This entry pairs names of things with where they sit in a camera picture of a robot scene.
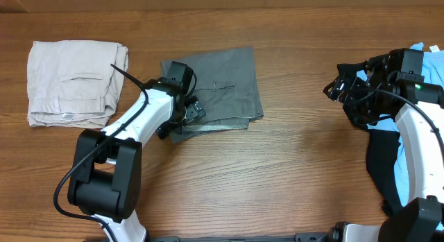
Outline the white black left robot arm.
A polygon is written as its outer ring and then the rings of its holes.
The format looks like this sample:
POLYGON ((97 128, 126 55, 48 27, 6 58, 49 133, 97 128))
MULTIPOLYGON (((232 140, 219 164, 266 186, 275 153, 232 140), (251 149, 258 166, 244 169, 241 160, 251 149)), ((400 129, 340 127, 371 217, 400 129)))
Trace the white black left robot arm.
POLYGON ((159 78, 143 84, 137 101, 101 131, 78 137, 72 169, 61 179, 79 219, 97 222, 106 241, 148 241, 135 211, 141 193, 142 151, 153 134, 169 133, 200 115, 193 108, 196 76, 159 78))

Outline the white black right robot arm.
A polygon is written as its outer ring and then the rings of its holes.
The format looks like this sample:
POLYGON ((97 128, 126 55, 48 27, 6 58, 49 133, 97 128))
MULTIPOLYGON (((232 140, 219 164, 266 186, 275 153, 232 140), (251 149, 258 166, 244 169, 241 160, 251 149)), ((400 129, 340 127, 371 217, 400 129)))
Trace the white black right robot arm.
POLYGON ((426 83, 424 56, 397 49, 338 64, 324 88, 369 132, 366 168, 388 215, 381 225, 338 223, 325 241, 443 240, 443 88, 426 83))

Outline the beige shorts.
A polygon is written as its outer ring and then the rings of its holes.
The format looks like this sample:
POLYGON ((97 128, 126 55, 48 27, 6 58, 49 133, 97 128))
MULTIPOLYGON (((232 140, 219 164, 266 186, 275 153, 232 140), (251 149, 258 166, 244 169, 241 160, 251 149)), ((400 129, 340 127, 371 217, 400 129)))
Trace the beige shorts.
POLYGON ((104 128, 127 68, 128 49, 120 43, 35 41, 27 62, 29 126, 104 128))

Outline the grey shorts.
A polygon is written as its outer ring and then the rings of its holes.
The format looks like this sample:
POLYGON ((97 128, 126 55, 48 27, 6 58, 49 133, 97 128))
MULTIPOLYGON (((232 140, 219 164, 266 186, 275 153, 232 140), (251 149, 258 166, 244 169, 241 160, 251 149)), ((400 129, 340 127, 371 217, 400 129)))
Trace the grey shorts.
POLYGON ((201 53, 177 62, 187 64, 197 75, 194 96, 206 115, 171 133, 174 143, 222 130, 242 130, 261 119, 260 101, 251 47, 201 53))

